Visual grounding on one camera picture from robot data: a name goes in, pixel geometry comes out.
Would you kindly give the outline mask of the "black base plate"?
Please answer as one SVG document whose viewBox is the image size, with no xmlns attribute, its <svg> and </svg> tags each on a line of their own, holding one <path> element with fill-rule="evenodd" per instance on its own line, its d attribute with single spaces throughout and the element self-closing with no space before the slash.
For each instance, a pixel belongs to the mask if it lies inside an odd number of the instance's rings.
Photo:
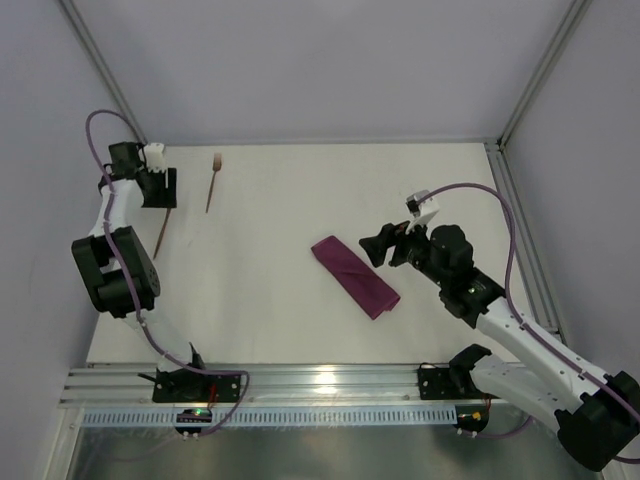
<svg viewBox="0 0 640 480">
<path fill-rule="evenodd" d="M 466 367 L 422 363 L 417 367 L 416 374 L 421 400 L 497 399 L 497 396 L 481 391 L 476 386 Z"/>
<path fill-rule="evenodd" d="M 239 399 L 239 375 L 206 376 L 179 369 L 156 371 L 154 403 L 234 403 Z"/>
</svg>

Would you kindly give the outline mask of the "front aluminium rail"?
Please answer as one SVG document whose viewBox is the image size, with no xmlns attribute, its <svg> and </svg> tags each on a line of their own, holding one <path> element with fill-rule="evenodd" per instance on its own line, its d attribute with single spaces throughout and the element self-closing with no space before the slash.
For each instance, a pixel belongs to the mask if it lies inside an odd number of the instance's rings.
<svg viewBox="0 0 640 480">
<path fill-rule="evenodd" d="M 246 406 L 337 406 L 418 404 L 415 364 L 221 364 L 249 373 Z M 149 406 L 150 363 L 96 363 L 72 369 L 61 407 Z"/>
</svg>

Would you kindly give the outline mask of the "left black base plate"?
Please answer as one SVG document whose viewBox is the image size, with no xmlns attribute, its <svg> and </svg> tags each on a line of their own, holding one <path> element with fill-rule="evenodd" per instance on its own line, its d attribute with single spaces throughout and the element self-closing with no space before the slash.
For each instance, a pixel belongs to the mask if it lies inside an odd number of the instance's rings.
<svg viewBox="0 0 640 480">
<path fill-rule="evenodd" d="M 239 399 L 239 375 L 206 376 L 179 369 L 156 371 L 154 403 L 234 403 Z"/>
</svg>

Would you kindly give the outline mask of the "right corner aluminium post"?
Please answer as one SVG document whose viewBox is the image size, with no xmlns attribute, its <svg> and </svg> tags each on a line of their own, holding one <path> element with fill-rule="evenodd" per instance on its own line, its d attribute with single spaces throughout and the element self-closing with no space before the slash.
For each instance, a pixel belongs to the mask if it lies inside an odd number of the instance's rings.
<svg viewBox="0 0 640 480">
<path fill-rule="evenodd" d="M 501 151 L 506 149 L 526 117 L 591 5 L 591 0 L 573 0 L 569 3 L 497 140 Z"/>
</svg>

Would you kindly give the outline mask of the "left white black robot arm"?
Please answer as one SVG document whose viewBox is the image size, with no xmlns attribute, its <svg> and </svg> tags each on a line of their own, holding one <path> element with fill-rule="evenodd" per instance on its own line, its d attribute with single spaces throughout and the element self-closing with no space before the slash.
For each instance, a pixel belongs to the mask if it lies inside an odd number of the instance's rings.
<svg viewBox="0 0 640 480">
<path fill-rule="evenodd" d="M 156 378 L 171 380 L 204 371 L 193 344 L 157 308 L 161 282 L 130 217 L 141 209 L 177 206 L 177 170 L 167 164 L 161 143 L 121 142 L 109 146 L 100 164 L 101 207 L 87 236 L 71 252 L 90 301 L 100 313 L 126 323 L 158 355 Z"/>
</svg>

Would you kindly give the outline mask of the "left corner aluminium post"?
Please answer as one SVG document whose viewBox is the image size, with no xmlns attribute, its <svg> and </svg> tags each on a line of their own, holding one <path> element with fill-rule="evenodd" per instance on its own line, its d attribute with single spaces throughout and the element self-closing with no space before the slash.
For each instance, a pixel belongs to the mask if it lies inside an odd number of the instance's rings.
<svg viewBox="0 0 640 480">
<path fill-rule="evenodd" d="M 109 97 L 117 110 L 132 125 L 134 135 L 139 141 L 147 142 L 148 138 L 138 122 L 130 103 L 128 102 L 122 88 L 109 67 L 98 43 L 94 39 L 89 26 L 81 14 L 77 4 L 72 0 L 57 0 L 57 6 L 61 10 L 69 28 L 75 35 L 81 48 L 85 52 L 89 62 L 98 75 L 102 85 L 106 89 Z"/>
</svg>

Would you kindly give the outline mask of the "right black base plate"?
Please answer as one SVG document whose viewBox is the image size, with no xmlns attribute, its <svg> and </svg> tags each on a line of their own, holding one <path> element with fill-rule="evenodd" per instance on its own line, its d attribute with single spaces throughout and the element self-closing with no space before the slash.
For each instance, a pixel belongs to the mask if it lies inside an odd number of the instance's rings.
<svg viewBox="0 0 640 480">
<path fill-rule="evenodd" d="M 421 400 L 497 399 L 497 396 L 481 391 L 476 386 L 466 367 L 422 363 L 417 367 L 416 374 Z"/>
</svg>

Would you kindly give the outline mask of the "corner aluminium post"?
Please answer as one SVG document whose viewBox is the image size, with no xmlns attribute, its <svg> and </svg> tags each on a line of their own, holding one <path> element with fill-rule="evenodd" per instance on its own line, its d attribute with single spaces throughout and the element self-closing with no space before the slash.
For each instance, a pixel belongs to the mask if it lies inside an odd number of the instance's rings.
<svg viewBox="0 0 640 480">
<path fill-rule="evenodd" d="M 526 117 L 591 5 L 591 0 L 573 0 L 569 3 L 497 140 L 501 151 L 506 149 Z"/>
<path fill-rule="evenodd" d="M 81 48 L 85 52 L 89 62 L 98 75 L 102 85 L 106 89 L 109 97 L 117 110 L 132 125 L 134 135 L 139 141 L 147 142 L 148 138 L 138 122 L 130 103 L 128 102 L 122 88 L 109 67 L 98 43 L 94 39 L 89 26 L 81 14 L 77 4 L 72 0 L 57 0 L 57 6 L 61 10 L 69 28 L 75 35 Z"/>
</svg>

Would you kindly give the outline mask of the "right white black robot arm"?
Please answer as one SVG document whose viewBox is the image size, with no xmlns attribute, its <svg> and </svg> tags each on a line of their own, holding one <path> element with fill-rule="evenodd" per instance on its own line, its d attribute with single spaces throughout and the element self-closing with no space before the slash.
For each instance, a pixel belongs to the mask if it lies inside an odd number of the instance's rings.
<svg viewBox="0 0 640 480">
<path fill-rule="evenodd" d="M 526 319 L 506 289 L 475 266 L 459 226 L 429 232 L 386 224 L 359 244 L 374 267 L 411 265 L 438 286 L 449 313 L 513 354 L 521 367 L 481 351 L 469 367 L 471 383 L 544 423 L 580 465 L 600 472 L 638 437 L 638 382 L 597 367 Z"/>
</svg>

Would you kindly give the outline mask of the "purple satin napkin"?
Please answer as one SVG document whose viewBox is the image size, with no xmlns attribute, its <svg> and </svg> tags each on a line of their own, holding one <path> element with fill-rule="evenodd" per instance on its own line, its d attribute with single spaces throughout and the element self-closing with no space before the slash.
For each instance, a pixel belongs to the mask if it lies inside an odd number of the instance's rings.
<svg viewBox="0 0 640 480">
<path fill-rule="evenodd" d="M 371 320 L 400 302 L 400 295 L 337 237 L 328 236 L 310 250 Z"/>
</svg>

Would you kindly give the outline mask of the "right side aluminium rail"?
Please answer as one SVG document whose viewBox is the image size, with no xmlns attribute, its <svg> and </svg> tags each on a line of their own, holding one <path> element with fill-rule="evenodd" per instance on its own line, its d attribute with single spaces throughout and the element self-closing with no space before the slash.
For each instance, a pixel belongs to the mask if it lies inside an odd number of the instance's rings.
<svg viewBox="0 0 640 480">
<path fill-rule="evenodd" d="M 516 257 L 530 310 L 545 330 L 563 339 L 561 315 L 544 272 L 541 257 L 535 247 L 516 182 L 507 162 L 506 151 L 496 139 L 485 143 L 485 151 L 496 190 L 505 197 L 513 212 Z"/>
</svg>

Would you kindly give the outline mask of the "aluminium rail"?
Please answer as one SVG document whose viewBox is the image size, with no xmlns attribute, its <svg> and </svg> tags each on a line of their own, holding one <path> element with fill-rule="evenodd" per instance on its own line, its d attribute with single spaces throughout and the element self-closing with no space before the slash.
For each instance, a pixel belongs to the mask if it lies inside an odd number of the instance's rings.
<svg viewBox="0 0 640 480">
<path fill-rule="evenodd" d="M 485 143 L 485 151 L 496 190 L 505 197 L 513 212 L 516 257 L 530 310 L 545 330 L 563 339 L 561 315 L 544 272 L 541 257 L 535 247 L 516 182 L 507 162 L 506 151 L 496 139 Z"/>
<path fill-rule="evenodd" d="M 221 364 L 249 373 L 246 406 L 337 406 L 418 404 L 415 364 Z M 72 369 L 61 407 L 149 406 L 150 363 L 96 363 Z"/>
</svg>

